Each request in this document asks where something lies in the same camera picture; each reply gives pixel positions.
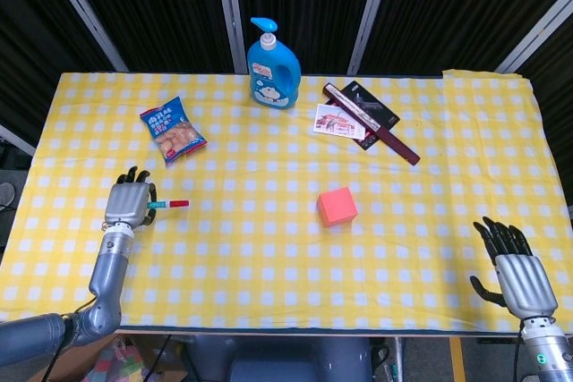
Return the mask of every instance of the plastic bottle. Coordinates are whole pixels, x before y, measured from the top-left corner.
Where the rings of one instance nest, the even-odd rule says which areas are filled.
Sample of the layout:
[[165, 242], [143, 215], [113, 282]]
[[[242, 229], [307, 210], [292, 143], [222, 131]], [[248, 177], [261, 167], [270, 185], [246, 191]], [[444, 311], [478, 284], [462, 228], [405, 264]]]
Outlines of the plastic bottle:
[[247, 54], [251, 74], [251, 96], [265, 106], [287, 109], [298, 98], [301, 65], [295, 54], [272, 34], [277, 24], [268, 18], [251, 18], [264, 31]]

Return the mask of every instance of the snack bag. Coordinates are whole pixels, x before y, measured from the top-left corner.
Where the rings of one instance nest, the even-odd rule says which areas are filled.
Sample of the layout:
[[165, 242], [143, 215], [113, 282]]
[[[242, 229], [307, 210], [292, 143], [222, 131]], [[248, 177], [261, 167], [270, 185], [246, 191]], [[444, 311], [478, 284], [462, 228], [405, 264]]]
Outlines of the snack bag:
[[179, 97], [145, 111], [140, 114], [140, 118], [147, 124], [151, 137], [159, 145], [166, 165], [181, 154], [194, 152], [207, 145], [207, 141], [187, 119]]

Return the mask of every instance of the pink cube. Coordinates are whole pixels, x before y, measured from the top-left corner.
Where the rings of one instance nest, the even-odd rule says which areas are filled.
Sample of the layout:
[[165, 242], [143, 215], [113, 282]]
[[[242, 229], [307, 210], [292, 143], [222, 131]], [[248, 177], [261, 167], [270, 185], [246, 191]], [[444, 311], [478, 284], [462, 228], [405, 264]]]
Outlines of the pink cube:
[[319, 196], [318, 206], [325, 227], [350, 222], [358, 215], [348, 187], [323, 192]]

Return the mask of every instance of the pen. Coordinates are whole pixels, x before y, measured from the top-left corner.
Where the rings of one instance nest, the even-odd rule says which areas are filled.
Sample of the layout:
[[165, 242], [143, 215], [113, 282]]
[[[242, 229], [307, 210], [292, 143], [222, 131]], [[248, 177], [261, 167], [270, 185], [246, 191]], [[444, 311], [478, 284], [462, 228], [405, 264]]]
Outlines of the pen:
[[189, 200], [150, 201], [147, 204], [148, 209], [183, 208], [186, 206], [189, 206]]

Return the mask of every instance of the robot finger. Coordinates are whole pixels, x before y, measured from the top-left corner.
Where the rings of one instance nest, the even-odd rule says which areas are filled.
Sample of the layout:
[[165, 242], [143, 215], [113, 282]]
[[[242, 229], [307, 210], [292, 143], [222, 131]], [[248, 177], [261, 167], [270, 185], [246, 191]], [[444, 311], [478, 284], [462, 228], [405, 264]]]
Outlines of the robot finger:
[[143, 219], [142, 224], [143, 225], [151, 225], [151, 223], [153, 222], [153, 220], [155, 219], [155, 214], [157, 213], [156, 209], [150, 209], [150, 211], [147, 213], [147, 215], [145, 216], [145, 218]]
[[125, 178], [125, 181], [127, 183], [133, 182], [133, 180], [135, 179], [135, 172], [137, 172], [137, 166], [131, 166], [129, 171], [127, 172], [127, 177]]
[[150, 173], [147, 170], [142, 170], [140, 174], [137, 175], [137, 179], [135, 180], [137, 183], [144, 183], [145, 178], [147, 178]]
[[155, 183], [150, 183], [150, 197], [151, 201], [158, 201], [158, 191], [155, 188]]
[[502, 223], [495, 223], [500, 231], [500, 237], [508, 248], [510, 254], [518, 254], [519, 249], [517, 248], [516, 242], [513, 240], [513, 236], [509, 232], [509, 229]]
[[508, 307], [508, 305], [505, 302], [505, 299], [503, 298], [503, 295], [501, 295], [500, 293], [492, 293], [491, 291], [486, 290], [483, 287], [482, 282], [477, 277], [470, 276], [469, 282], [471, 282], [472, 286], [474, 287], [474, 291], [477, 293], [477, 295], [482, 297], [484, 300], [495, 303], [498, 306], [501, 306], [502, 308]]
[[521, 232], [521, 230], [519, 230], [514, 225], [510, 225], [509, 232], [511, 233], [511, 236], [513, 237], [517, 245], [517, 250], [519, 254], [529, 255], [529, 256], [534, 255], [533, 252], [531, 251], [531, 248], [529, 248], [529, 243], [527, 243], [525, 235]]
[[483, 217], [483, 221], [490, 228], [492, 234], [492, 241], [495, 245], [495, 249], [498, 250], [499, 254], [509, 254], [508, 247], [505, 246], [503, 239], [500, 236], [500, 231], [498, 226], [487, 216]]
[[482, 236], [483, 244], [485, 245], [485, 250], [487, 250], [490, 259], [492, 259], [492, 264], [495, 266], [495, 258], [498, 256], [499, 253], [495, 248], [495, 245], [493, 244], [492, 235], [490, 234], [488, 229], [485, 228], [480, 223], [474, 223], [474, 227], [475, 230], [477, 230], [479, 234]]

